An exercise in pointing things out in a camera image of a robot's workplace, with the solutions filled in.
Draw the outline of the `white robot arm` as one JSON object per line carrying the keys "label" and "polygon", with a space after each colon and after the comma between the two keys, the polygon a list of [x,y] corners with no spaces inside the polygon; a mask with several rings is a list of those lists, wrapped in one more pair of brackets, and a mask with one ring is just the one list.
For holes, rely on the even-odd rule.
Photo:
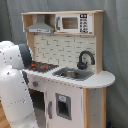
{"label": "white robot arm", "polygon": [[11,128],[39,128],[23,71],[32,60],[28,45],[0,42],[0,99]]}

